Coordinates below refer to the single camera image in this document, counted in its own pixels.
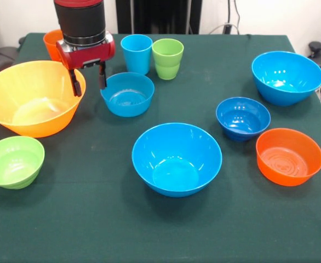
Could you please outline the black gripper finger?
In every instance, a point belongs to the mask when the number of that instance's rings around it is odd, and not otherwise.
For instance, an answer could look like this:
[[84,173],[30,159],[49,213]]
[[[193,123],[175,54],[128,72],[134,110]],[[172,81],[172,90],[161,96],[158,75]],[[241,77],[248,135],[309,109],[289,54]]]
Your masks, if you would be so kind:
[[104,90],[107,87],[105,70],[106,70],[106,63],[100,62],[99,63],[99,83],[100,83],[101,90]]
[[74,96],[81,97],[82,96],[81,85],[76,76],[76,69],[69,70],[69,75],[72,83]]

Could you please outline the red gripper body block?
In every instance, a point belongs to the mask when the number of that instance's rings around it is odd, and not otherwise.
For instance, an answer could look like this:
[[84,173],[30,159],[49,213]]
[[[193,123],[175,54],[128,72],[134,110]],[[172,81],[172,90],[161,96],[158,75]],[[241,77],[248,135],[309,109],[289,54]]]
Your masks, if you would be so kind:
[[56,47],[60,61],[68,70],[84,68],[107,61],[114,57],[116,47],[113,35],[107,31],[102,42],[92,46],[75,47],[63,39],[57,41]]

